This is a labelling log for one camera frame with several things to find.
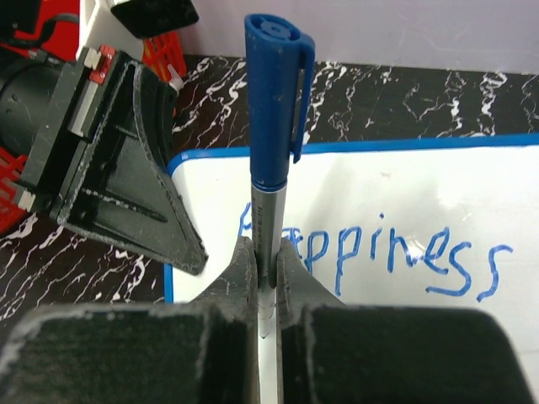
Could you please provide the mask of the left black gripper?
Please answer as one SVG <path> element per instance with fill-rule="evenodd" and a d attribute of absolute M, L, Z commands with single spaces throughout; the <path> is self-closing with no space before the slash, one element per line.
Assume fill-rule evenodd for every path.
<path fill-rule="evenodd" d="M 126 54 L 26 59 L 16 73 L 16 205 L 199 275 L 207 252 L 167 171 L 174 90 Z"/>

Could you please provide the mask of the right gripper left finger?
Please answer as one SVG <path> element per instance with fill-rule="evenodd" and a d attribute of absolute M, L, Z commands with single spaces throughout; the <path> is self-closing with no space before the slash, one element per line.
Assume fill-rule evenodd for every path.
<path fill-rule="evenodd" d="M 255 403 L 257 266 L 239 237 L 184 304 L 42 306 L 1 354 L 4 403 Z"/>

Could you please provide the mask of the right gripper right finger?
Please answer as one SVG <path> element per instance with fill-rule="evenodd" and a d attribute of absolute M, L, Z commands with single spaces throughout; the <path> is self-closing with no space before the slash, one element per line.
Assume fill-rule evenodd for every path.
<path fill-rule="evenodd" d="M 277 256 L 281 403 L 531 403 L 502 327 L 461 308 L 347 306 L 291 241 Z"/>

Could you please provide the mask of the blue-framed whiteboard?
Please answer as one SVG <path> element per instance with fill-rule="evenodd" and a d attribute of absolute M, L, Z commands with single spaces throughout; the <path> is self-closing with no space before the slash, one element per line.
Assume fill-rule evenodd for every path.
<path fill-rule="evenodd" d="M 538 140 L 309 144 L 283 237 L 347 306 L 489 314 L 538 400 Z"/>

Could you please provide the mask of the white marker with blue cap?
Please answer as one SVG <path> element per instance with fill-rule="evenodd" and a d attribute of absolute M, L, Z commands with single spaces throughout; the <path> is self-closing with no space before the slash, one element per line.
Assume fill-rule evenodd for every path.
<path fill-rule="evenodd" d="M 244 19 L 248 73 L 252 240 L 258 271 L 259 336 L 270 333 L 289 165 L 302 154 L 316 46 L 289 21 Z"/>

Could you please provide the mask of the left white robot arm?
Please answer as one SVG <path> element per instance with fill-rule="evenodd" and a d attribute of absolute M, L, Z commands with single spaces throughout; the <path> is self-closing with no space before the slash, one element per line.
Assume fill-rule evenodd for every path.
<path fill-rule="evenodd" d="M 178 87 L 136 40 L 190 26 L 190 1 L 99 1 L 104 16 L 1 4 L 1 145 L 13 202 L 77 234 L 200 274 L 207 255 L 168 174 Z"/>

